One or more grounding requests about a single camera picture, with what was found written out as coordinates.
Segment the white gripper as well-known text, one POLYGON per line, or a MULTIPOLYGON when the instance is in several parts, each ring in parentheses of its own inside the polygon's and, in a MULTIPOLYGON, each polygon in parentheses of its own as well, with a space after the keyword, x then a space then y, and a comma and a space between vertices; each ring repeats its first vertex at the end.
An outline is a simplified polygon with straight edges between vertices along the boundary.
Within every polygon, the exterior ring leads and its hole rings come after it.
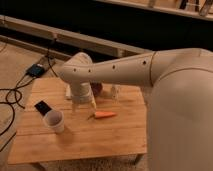
POLYGON ((71 90, 71 99, 74 103, 72 103, 72 111, 76 111, 76 104, 89 103, 93 110, 97 109, 96 101, 92 99, 92 89, 89 83, 81 83, 81 84, 72 84, 70 86, 71 90))

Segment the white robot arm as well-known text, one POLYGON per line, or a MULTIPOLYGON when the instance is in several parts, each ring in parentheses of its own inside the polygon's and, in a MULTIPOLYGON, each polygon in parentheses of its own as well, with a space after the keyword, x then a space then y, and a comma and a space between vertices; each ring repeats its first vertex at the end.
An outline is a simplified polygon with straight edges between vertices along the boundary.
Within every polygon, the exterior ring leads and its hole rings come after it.
POLYGON ((74 99, 85 98, 91 82, 150 87, 149 171, 213 171, 213 51, 152 51, 100 63, 80 52, 59 77, 74 99))

